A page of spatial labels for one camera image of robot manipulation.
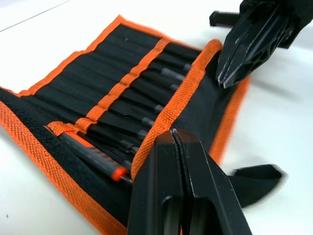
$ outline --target screwdriver handle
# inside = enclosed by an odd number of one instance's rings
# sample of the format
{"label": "screwdriver handle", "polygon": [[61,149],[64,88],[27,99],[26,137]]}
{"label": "screwdriver handle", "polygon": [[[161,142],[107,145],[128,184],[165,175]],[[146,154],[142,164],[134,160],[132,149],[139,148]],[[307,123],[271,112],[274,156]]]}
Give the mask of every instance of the screwdriver handle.
{"label": "screwdriver handle", "polygon": [[120,181],[127,174],[125,167],[74,132],[65,131],[60,135],[60,138],[76,150],[79,158],[88,162],[114,181]]}

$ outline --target white background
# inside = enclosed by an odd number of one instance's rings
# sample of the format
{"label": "white background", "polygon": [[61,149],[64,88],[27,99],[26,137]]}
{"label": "white background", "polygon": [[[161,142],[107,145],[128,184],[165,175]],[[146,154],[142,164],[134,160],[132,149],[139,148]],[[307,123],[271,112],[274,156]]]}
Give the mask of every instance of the white background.
{"label": "white background", "polygon": [[68,0],[0,0],[0,32]]}
{"label": "white background", "polygon": [[[239,3],[71,0],[0,32],[0,86],[27,89],[72,52],[85,49],[118,14],[193,46],[223,41],[228,30],[210,28],[209,15],[238,11]],[[277,49],[253,74],[225,153],[227,173],[271,163],[288,174],[271,196],[244,210],[254,235],[313,234],[312,37],[311,24],[289,50]],[[0,234],[98,234],[1,127]]]}

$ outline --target black fabric pouch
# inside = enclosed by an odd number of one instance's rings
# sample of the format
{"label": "black fabric pouch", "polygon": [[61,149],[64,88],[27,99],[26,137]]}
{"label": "black fabric pouch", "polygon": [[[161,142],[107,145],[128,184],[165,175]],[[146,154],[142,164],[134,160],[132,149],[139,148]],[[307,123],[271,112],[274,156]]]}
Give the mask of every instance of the black fabric pouch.
{"label": "black fabric pouch", "polygon": [[[195,49],[119,16],[86,50],[29,90],[0,89],[0,124],[99,232],[126,234],[132,187],[79,158],[59,137],[83,137],[132,179],[155,138],[172,128],[196,135],[220,163],[249,84],[247,79],[229,89],[218,86],[221,49],[217,40]],[[266,195],[281,178],[271,166],[254,168],[253,174],[250,169],[230,177],[242,206]],[[249,194],[243,193],[247,188]]]}

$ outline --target tool pouch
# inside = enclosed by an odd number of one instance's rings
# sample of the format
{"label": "tool pouch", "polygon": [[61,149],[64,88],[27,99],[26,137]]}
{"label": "tool pouch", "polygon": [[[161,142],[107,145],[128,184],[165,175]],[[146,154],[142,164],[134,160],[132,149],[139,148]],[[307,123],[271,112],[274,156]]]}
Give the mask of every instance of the tool pouch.
{"label": "tool pouch", "polygon": [[[27,91],[0,89],[0,123],[99,232],[126,234],[131,186],[80,160],[58,136],[84,135],[132,179],[156,137],[172,128],[196,135],[220,163],[249,84],[218,86],[221,49],[217,40],[203,50],[192,48],[119,16],[86,50]],[[280,177],[271,175],[267,192]]]}

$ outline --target orange trim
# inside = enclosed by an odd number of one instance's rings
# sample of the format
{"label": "orange trim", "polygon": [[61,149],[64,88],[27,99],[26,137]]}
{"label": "orange trim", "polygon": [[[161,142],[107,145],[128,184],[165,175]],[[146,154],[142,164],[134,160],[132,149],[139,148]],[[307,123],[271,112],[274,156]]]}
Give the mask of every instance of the orange trim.
{"label": "orange trim", "polygon": [[63,170],[19,118],[0,102],[0,124],[64,197],[103,235],[125,235],[126,228],[94,201]]}
{"label": "orange trim", "polygon": [[102,33],[94,40],[86,50],[76,51],[72,55],[70,55],[66,60],[64,60],[61,64],[58,65],[53,71],[51,71],[43,80],[39,81],[32,87],[30,87],[27,91],[21,91],[18,94],[18,97],[25,95],[34,95],[41,87],[49,84],[57,75],[59,75],[63,69],[75,60],[78,56],[82,54],[89,53],[94,51],[99,43],[101,43],[116,27],[118,27],[125,19],[121,16],[118,16]]}
{"label": "orange trim", "polygon": [[84,140],[83,138],[81,138],[79,135],[75,134],[72,131],[65,131],[65,133],[67,135],[71,136],[74,140],[76,140],[77,142],[79,142],[80,144],[82,144],[83,146],[85,146],[87,148],[93,148],[94,147],[91,143]]}
{"label": "orange trim", "polygon": [[37,82],[35,85],[31,86],[28,90],[24,90],[21,91],[20,93],[16,94],[18,97],[21,96],[26,96],[26,95],[34,95],[41,87],[49,84],[57,75],[59,75],[63,69],[69,64],[71,63],[73,60],[75,60],[78,56],[92,52],[96,49],[96,47],[103,41],[105,40],[105,38],[116,28],[118,27],[120,24],[125,25],[129,28],[132,29],[136,29],[138,31],[142,31],[144,33],[153,35],[153,36],[157,36],[157,37],[161,37],[161,38],[167,38],[168,40],[170,40],[173,43],[179,44],[179,45],[183,45],[185,47],[189,47],[189,48],[193,48],[196,50],[200,50],[199,48],[195,48],[195,47],[191,47],[187,44],[184,44],[180,41],[176,41],[174,39],[171,39],[169,37],[167,37],[165,34],[160,33],[152,28],[146,27],[146,26],[142,26],[136,23],[133,23],[131,21],[127,21],[125,20],[122,16],[118,16],[116,17],[116,19],[107,27],[105,28],[102,33],[90,44],[89,47],[86,48],[86,50],[81,50],[81,51],[76,51],[73,54],[71,54],[67,59],[65,59],[64,61],[62,61],[57,68],[55,68],[53,71],[51,71],[44,79],[42,79],[41,81]]}
{"label": "orange trim", "polygon": [[191,96],[196,91],[199,83],[205,75],[207,64],[221,49],[222,44],[218,40],[212,40],[205,46],[204,50],[192,64],[191,70],[188,72],[185,80],[181,83],[169,103],[157,116],[153,127],[150,129],[134,157],[131,171],[133,180],[148,156],[156,137],[170,129],[173,122],[181,114]]}
{"label": "orange trim", "polygon": [[119,83],[117,83],[110,92],[104,96],[96,106],[94,106],[86,117],[80,118],[75,125],[79,126],[84,132],[87,131],[91,124],[96,124],[100,117],[109,109],[114,101],[116,101],[122,93],[129,88],[131,83],[135,81],[140,74],[147,69],[149,64],[164,50],[166,45],[170,43],[168,38],[162,38],[158,41],[155,47],[146,54],[139,64],[125,75]]}
{"label": "orange trim", "polygon": [[137,23],[134,23],[134,22],[131,22],[131,21],[123,21],[121,23],[122,25],[124,26],[127,26],[128,28],[132,28],[132,29],[135,29],[135,30],[138,30],[140,32],[144,32],[146,34],[150,34],[151,36],[155,36],[155,37],[158,37],[158,38],[168,38],[171,43],[175,43],[175,44],[178,44],[178,45],[181,45],[181,46],[184,46],[184,47],[188,47],[188,48],[192,48],[194,50],[198,50],[198,51],[202,51],[202,49],[200,48],[197,48],[197,47],[192,47],[186,43],[183,43],[181,41],[178,41],[178,40],[175,40],[169,36],[167,36],[166,34],[164,33],[161,33],[153,28],[150,28],[150,27],[147,27],[147,26],[144,26],[144,25],[140,25],[140,24],[137,24]]}
{"label": "orange trim", "polygon": [[221,163],[226,144],[228,143],[228,140],[230,138],[236,116],[239,112],[239,107],[248,90],[250,80],[251,76],[239,83],[235,93],[233,94],[230,102],[227,105],[224,116],[211,145],[209,154],[217,164]]}
{"label": "orange trim", "polygon": [[71,124],[71,123],[64,124],[61,121],[53,121],[53,122],[49,123],[49,125],[47,127],[56,136],[61,135],[65,131],[71,131],[74,133],[77,133],[79,131],[79,129],[76,126],[74,126],[73,124]]}

